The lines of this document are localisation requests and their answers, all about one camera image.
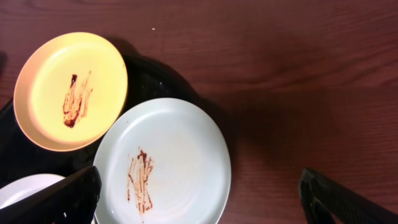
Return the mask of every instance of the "white plate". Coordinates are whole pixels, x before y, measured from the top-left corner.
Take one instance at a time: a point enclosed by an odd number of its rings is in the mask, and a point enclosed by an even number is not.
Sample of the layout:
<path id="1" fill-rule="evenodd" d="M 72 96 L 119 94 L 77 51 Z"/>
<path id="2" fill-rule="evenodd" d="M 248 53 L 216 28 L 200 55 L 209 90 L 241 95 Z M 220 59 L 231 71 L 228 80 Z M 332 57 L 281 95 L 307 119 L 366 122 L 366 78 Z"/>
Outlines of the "white plate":
<path id="1" fill-rule="evenodd" d="M 0 209 L 27 198 L 63 178 L 55 174 L 36 174 L 16 180 L 0 189 Z"/>
<path id="2" fill-rule="evenodd" d="M 153 161 L 147 180 L 153 207 L 143 214 L 127 176 L 139 147 Z M 231 185 L 228 149 L 215 122 L 197 106 L 170 98 L 122 115 L 99 145 L 94 165 L 103 184 L 95 212 L 102 224 L 218 223 Z"/>

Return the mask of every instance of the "sauce residue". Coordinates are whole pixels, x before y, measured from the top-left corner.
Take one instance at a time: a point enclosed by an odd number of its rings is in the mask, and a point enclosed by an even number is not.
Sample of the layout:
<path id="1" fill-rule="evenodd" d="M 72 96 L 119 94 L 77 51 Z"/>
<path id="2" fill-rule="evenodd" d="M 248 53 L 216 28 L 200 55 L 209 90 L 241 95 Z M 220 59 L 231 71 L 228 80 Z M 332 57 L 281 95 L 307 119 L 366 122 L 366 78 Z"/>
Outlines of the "sauce residue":
<path id="1" fill-rule="evenodd" d="M 137 157 L 131 159 L 130 168 L 127 173 L 127 201 L 130 202 L 131 183 L 134 190 L 136 207 L 140 215 L 143 215 L 153 207 L 147 186 L 148 177 L 154 168 L 154 161 L 151 157 L 148 158 L 147 154 L 140 147 L 138 147 L 138 151 L 140 153 Z"/>
<path id="2" fill-rule="evenodd" d="M 73 128 L 80 118 L 87 116 L 88 99 L 93 89 L 87 90 L 88 79 L 90 78 L 91 71 L 88 72 L 86 81 L 81 85 L 80 89 L 76 90 L 77 75 L 72 75 L 69 90 L 63 102 L 63 123 L 69 128 Z"/>

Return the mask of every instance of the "yellow plate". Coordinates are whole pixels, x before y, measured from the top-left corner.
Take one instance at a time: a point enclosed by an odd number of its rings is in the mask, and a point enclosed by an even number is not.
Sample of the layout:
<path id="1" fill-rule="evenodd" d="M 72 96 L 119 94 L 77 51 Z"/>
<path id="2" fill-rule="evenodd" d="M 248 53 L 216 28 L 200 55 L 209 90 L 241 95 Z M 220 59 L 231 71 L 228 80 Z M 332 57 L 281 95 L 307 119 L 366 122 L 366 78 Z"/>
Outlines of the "yellow plate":
<path id="1" fill-rule="evenodd" d="M 100 138 L 118 118 L 127 94 L 127 71 L 106 39 L 76 32 L 36 50 L 19 74 L 14 111 L 38 146 L 72 151 Z"/>

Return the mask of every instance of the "dirty plate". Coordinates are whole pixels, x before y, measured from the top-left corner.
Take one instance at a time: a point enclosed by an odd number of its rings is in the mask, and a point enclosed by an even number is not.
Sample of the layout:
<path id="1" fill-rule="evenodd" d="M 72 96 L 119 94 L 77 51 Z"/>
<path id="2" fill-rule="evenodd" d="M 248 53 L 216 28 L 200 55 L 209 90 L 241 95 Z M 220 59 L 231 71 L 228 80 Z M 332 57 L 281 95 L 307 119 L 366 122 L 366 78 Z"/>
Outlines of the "dirty plate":
<path id="1" fill-rule="evenodd" d="M 36 50 L 14 90 L 14 111 L 24 134 L 42 148 L 71 151 L 100 138 L 126 99 L 123 58 L 106 39 L 77 32 Z"/>
<path id="2" fill-rule="evenodd" d="M 123 114 L 94 165 L 103 181 L 99 223 L 217 223 L 231 163 L 223 135 L 197 106 L 162 98 Z"/>

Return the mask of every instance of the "plate rim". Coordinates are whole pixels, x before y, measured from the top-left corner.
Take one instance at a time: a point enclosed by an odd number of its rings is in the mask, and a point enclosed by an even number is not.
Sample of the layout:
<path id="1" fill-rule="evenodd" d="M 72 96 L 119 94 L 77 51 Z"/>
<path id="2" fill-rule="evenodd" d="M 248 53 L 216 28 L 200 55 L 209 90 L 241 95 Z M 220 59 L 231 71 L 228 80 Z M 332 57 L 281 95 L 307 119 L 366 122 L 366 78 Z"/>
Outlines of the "plate rim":
<path id="1" fill-rule="evenodd" d="M 5 185 L 3 188 L 0 189 L 0 194 L 3 191 L 5 191 L 5 190 L 8 191 L 9 189 L 11 189 L 11 192 L 13 192 L 13 189 L 15 189 L 15 185 L 19 184 L 20 182 L 25 182 L 25 181 L 30 180 L 30 179 L 38 179 L 40 177 L 58 179 L 56 182 L 59 182 L 59 181 L 61 181 L 61 180 L 63 180 L 65 178 L 64 176 L 61 176 L 61 175 L 58 175 L 58 174 L 34 174 L 34 175 L 28 175 L 26 177 L 17 179 L 15 181 Z"/>

